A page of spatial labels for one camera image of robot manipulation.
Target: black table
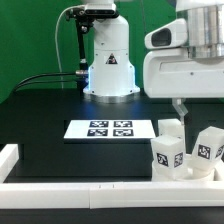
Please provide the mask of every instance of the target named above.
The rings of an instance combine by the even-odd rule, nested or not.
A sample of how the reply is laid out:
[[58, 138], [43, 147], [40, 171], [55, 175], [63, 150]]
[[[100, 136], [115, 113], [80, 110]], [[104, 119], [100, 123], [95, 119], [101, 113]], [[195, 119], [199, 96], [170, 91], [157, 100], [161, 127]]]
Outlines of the black table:
[[[209, 126], [224, 128], [224, 104], [218, 99], [193, 99], [185, 105], [189, 110], [186, 144], [190, 153], [199, 131]], [[152, 100], [143, 92], [133, 102], [102, 104], [84, 100], [73, 89], [18, 91], [0, 105], [1, 147], [8, 143], [20, 144], [20, 160], [5, 183], [148, 181], [151, 168], [147, 165], [152, 161], [150, 144], [74, 145], [65, 144], [63, 136], [72, 119], [151, 119], [157, 134], [157, 121], [169, 118], [179, 118], [171, 100]], [[223, 223], [224, 208], [1, 210], [0, 221], [213, 224]]]

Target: robot camera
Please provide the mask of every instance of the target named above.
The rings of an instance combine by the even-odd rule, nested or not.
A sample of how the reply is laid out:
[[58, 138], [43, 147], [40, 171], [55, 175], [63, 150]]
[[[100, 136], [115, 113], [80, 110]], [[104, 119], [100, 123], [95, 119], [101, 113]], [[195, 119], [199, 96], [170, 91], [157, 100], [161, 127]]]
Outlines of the robot camera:
[[87, 16], [105, 16], [112, 17], [116, 14], [115, 4], [87, 4], [85, 6]]

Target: black cable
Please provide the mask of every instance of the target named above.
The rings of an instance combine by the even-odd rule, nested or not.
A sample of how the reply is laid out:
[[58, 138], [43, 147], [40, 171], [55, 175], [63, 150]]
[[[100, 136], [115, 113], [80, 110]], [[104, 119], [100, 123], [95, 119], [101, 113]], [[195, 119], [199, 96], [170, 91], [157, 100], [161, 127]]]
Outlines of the black cable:
[[27, 85], [33, 85], [33, 84], [49, 84], [49, 83], [65, 83], [65, 82], [76, 82], [76, 79], [71, 79], [71, 80], [52, 80], [52, 81], [34, 81], [34, 82], [26, 82], [21, 85], [17, 85], [14, 87], [12, 93], [15, 93], [18, 89], [27, 86]]
[[[46, 74], [40, 74], [40, 75], [35, 75], [35, 76], [31, 76], [29, 78], [26, 78], [24, 79], [23, 81], [19, 82], [11, 91], [11, 93], [14, 93], [16, 92], [19, 88], [21, 88], [22, 86], [27, 85], [28, 84], [35, 84], [35, 83], [38, 83], [38, 82], [30, 82], [31, 80], [34, 80], [34, 79], [38, 79], [38, 78], [42, 78], [42, 77], [62, 77], [62, 76], [73, 76], [73, 75], [76, 75], [76, 73], [74, 72], [71, 72], [71, 73], [46, 73]], [[56, 81], [42, 81], [42, 83], [52, 83], [52, 82], [56, 82]]]

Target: green background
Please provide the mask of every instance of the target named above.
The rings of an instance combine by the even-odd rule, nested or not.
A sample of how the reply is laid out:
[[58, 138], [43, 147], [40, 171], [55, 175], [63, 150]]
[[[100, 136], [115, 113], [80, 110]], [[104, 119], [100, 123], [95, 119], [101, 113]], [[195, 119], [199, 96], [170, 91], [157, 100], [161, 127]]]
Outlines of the green background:
[[[42, 73], [59, 72], [55, 50], [55, 26], [67, 7], [78, 0], [0, 0], [0, 102], [21, 80]], [[120, 14], [130, 26], [130, 61], [136, 68], [136, 84], [143, 87], [144, 37], [175, 19], [166, 0], [117, 1]], [[59, 48], [64, 72], [78, 69], [79, 56], [74, 20], [60, 23]], [[93, 60], [93, 31], [85, 36], [89, 64]], [[60, 84], [29, 88], [61, 88]], [[76, 87], [66, 83], [65, 88]]]

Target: warning label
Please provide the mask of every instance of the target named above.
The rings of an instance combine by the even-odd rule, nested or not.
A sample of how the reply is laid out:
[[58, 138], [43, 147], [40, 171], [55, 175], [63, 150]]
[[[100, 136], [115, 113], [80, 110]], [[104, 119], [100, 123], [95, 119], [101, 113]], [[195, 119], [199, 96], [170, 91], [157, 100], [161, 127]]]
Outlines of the warning label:
[[106, 64], [108, 64], [108, 65], [117, 65], [118, 64], [116, 58], [114, 57], [114, 54], [110, 55]]

